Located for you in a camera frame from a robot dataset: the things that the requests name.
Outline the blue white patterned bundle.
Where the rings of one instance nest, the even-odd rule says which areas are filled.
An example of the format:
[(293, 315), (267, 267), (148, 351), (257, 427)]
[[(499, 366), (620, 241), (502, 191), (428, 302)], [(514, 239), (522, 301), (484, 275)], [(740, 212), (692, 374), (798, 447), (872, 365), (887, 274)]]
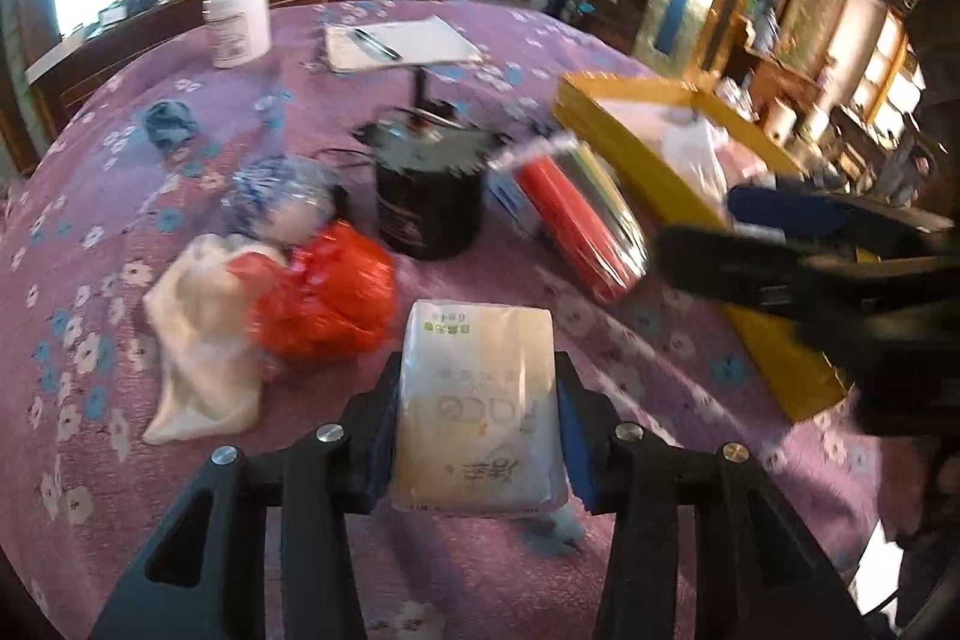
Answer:
[(236, 170), (223, 198), (228, 224), (264, 244), (306, 244), (337, 216), (340, 179), (314, 159), (278, 154)]

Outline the purple floral tablecloth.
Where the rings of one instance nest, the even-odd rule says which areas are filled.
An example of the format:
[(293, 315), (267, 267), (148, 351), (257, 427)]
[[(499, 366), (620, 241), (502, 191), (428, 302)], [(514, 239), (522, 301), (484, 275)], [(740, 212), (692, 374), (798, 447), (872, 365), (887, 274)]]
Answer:
[(220, 390), (251, 380), (249, 453), (295, 442), (376, 380), (421, 299), (545, 308), (584, 385), (665, 442), (747, 445), (846, 575), (900, 502), (882, 450), (848, 404), (794, 424), (713, 305), (642, 280), (597, 299), (560, 253), (487, 209), (466, 252), (422, 262), (377, 248), (376, 190), (355, 133), (402, 104), (404, 70), (335, 74), (327, 26), (427, 18), (413, 2), (331, 3), (272, 16), (272, 50), (220, 70), (202, 31), (137, 58), (76, 113), (11, 197), (2, 230), (2, 548), (65, 637), (107, 593), (213, 450), (146, 442), (172, 344), (143, 310), (190, 241), (223, 237), (244, 164), (302, 154), (345, 167), (350, 227), (334, 255), (223, 263), (190, 308), (203, 344), (228, 344)]

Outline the small blue cloth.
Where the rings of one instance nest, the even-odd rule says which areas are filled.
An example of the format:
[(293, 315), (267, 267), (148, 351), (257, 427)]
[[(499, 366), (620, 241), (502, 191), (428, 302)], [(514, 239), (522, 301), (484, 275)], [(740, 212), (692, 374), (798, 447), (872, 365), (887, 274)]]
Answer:
[(149, 142), (163, 156), (178, 151), (199, 133), (194, 112), (186, 103), (174, 99), (151, 104), (143, 114), (143, 126)]

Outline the red plastic bag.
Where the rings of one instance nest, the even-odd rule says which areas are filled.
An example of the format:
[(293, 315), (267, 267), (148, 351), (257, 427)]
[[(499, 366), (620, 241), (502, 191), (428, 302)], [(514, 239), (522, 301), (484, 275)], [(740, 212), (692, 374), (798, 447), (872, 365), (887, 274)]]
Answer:
[(345, 221), (324, 227), (286, 263), (247, 250), (226, 269), (251, 298), (249, 336), (290, 364), (354, 359), (391, 331), (394, 260)]

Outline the white tissue pack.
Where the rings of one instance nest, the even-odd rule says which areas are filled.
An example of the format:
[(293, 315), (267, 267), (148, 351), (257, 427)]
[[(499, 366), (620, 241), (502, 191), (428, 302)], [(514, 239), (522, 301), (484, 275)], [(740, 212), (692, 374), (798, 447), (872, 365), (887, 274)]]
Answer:
[(391, 479), (398, 510), (523, 516), (568, 502), (545, 308), (410, 308)]

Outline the white plastic bag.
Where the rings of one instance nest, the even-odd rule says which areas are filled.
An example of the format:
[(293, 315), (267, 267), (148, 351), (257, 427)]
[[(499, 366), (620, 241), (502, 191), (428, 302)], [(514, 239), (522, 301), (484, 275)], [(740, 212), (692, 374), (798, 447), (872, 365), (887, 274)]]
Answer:
[(718, 156), (727, 142), (729, 133), (701, 115), (690, 124), (670, 128), (661, 140), (664, 163), (715, 211), (721, 211), (727, 193), (726, 174)]

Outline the rainbow sponge pack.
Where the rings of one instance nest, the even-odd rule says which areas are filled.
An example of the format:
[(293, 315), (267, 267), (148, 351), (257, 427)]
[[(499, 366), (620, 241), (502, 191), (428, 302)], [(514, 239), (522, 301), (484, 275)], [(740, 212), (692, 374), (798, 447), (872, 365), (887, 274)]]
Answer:
[(571, 131), (506, 146), (488, 174), (501, 205), (544, 232), (596, 301), (617, 302), (646, 276), (640, 221), (601, 158)]

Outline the wooden sideboard cabinet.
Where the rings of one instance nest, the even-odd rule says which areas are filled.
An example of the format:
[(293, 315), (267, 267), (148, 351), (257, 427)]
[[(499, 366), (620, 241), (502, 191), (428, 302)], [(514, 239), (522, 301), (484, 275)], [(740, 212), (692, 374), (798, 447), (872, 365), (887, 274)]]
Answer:
[[(268, 0), (268, 6), (285, 8), (319, 2)], [(172, 0), (122, 21), (67, 53), (31, 85), (32, 97), (49, 130), (62, 130), (86, 99), (139, 55), (201, 25), (202, 0)]]

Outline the yellow-edged cardboard box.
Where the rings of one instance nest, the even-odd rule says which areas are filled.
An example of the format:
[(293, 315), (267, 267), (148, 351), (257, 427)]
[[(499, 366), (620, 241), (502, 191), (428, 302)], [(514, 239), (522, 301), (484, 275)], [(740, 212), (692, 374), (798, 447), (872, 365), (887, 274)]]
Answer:
[[(771, 172), (779, 175), (802, 172), (758, 127), (741, 119), (719, 97), (690, 83), (603, 71), (563, 74), (553, 103), (556, 120), (612, 164), (626, 190), (664, 224), (708, 229), (726, 226), (716, 209), (700, 200), (654, 149), (648, 148), (628, 125), (607, 112), (602, 106), (605, 99), (699, 110), (726, 128), (732, 140), (757, 154)], [(786, 320), (737, 305), (724, 305), (722, 312), (734, 326), (743, 347), (747, 347), (768, 390), (788, 419), (794, 422), (811, 419), (846, 398), (848, 386), (838, 370), (822, 354), (800, 346)]]

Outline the white cloth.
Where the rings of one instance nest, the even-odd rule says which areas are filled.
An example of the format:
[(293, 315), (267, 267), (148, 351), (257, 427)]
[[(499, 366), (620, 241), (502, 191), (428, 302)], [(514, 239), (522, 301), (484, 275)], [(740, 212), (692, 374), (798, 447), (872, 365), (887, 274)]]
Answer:
[(160, 401), (143, 432), (148, 445), (240, 434), (257, 424), (262, 370), (245, 330), (252, 294), (228, 269), (245, 255), (285, 263), (262, 242), (202, 234), (146, 292), (161, 358)]

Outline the white paper notepad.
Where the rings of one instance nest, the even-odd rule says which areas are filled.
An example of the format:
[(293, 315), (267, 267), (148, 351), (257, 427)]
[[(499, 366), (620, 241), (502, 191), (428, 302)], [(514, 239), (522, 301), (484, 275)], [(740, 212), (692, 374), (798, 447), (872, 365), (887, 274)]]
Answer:
[[(353, 29), (374, 34), (397, 50), (404, 60), (391, 62), (381, 53), (363, 46), (353, 37)], [(364, 26), (327, 26), (325, 28), (327, 64), (335, 73), (363, 73), (400, 67), (480, 64), (482, 51), (439, 16)]]

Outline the black pen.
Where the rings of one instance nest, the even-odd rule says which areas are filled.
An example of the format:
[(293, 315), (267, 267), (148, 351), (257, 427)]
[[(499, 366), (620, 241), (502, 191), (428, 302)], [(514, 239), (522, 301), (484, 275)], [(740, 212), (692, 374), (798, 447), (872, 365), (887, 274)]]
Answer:
[(386, 57), (387, 60), (391, 62), (402, 62), (404, 57), (397, 52), (397, 50), (392, 47), (387, 46), (381, 39), (377, 39), (374, 34), (371, 34), (368, 31), (365, 31), (361, 28), (353, 29), (353, 37), (363, 44), (363, 46), (370, 47), (374, 52), (381, 53), (382, 57)]

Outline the white plastic jar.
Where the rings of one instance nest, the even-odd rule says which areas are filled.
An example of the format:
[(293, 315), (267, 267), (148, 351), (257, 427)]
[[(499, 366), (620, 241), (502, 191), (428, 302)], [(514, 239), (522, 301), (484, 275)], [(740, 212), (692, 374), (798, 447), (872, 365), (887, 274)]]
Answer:
[(268, 0), (202, 0), (202, 14), (215, 67), (240, 67), (270, 52)]

